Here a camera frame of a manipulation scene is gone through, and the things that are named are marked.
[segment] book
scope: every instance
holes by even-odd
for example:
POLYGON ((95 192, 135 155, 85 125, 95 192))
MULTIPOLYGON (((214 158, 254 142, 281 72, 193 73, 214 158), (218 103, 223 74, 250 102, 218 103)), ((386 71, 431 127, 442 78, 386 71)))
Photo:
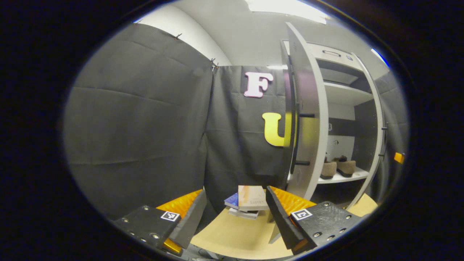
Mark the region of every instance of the book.
POLYGON ((226 198, 224 200, 224 205, 231 207, 233 209, 238 209, 238 193, 226 198))
POLYGON ((243 211, 233 209, 233 208, 229 209, 229 214, 231 215, 240 216, 240 217, 253 219, 253 220, 255 220, 258 217, 258 213, 259 213, 258 210, 243 212, 243 211))
POLYGON ((269 209, 263 187, 239 185, 238 209, 242 211, 269 209))

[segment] brown shoe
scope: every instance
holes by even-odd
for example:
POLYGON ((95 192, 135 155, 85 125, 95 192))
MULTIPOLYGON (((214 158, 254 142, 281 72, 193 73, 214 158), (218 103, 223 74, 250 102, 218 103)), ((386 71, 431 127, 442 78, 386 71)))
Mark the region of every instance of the brown shoe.
POLYGON ((324 166, 322 167, 321 179, 331 179, 337 172, 337 163, 327 161, 327 157, 324 160, 324 166))
POLYGON ((344 177, 351 177, 356 169, 356 161, 347 161, 345 156, 340 158, 334 158, 334 162, 337 163, 337 171, 344 177))

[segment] shelf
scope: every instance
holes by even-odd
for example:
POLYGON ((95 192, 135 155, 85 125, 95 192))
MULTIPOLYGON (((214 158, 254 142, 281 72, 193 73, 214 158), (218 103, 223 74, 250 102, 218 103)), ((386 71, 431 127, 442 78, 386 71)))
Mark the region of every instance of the shelf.
POLYGON ((364 179, 369 175, 369 172, 362 170, 356 167, 353 175, 351 177, 343 177, 340 173, 336 173, 333 178, 331 179, 321 179, 317 181, 317 184, 330 184, 330 183, 340 183, 340 182, 348 182, 353 180, 364 179))
POLYGON ((356 106, 373 99, 372 94, 348 86, 324 82, 327 102, 356 106))

